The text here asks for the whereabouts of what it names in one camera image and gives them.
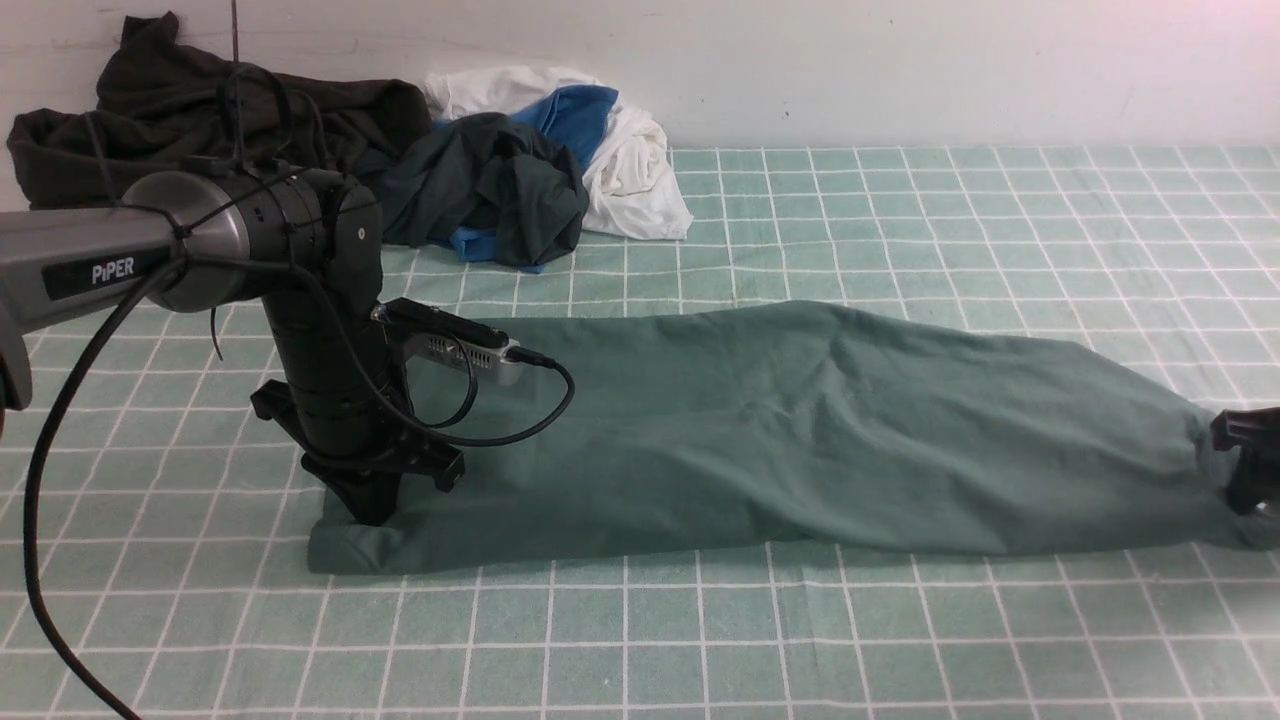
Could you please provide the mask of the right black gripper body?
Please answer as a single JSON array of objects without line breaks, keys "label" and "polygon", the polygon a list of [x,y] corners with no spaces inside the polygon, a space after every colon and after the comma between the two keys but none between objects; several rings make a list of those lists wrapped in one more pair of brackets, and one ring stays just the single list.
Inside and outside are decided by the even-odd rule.
[{"label": "right black gripper body", "polygon": [[1224,410],[1210,424],[1213,450],[1238,451],[1224,497],[1238,515],[1279,510],[1279,409]]}]

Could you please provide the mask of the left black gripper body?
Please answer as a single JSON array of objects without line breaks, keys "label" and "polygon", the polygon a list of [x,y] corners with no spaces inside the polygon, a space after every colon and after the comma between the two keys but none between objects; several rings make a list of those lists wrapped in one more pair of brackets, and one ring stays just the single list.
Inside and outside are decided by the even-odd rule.
[{"label": "left black gripper body", "polygon": [[461,450],[407,421],[404,360],[374,320],[374,302],[279,290],[262,305],[292,402],[285,423],[317,478],[348,493],[388,493],[404,477],[443,492],[461,482]]}]

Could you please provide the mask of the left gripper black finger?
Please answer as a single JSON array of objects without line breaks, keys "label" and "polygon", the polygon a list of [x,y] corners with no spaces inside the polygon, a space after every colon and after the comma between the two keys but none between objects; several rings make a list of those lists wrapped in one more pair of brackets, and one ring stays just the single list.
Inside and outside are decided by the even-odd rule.
[{"label": "left gripper black finger", "polygon": [[358,524],[380,527],[396,512],[399,486],[399,473],[342,471],[335,496]]}]

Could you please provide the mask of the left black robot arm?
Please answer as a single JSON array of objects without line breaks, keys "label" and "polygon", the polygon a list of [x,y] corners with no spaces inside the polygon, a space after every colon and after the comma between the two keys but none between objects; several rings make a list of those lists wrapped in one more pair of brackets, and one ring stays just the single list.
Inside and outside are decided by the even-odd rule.
[{"label": "left black robot arm", "polygon": [[257,300],[284,377],[251,396],[360,524],[394,512],[403,477],[451,491],[458,441],[412,418],[403,343],[380,302],[384,223],[333,170],[161,170],[119,208],[3,214],[3,409],[33,396],[24,337],[125,299],[173,313]]}]

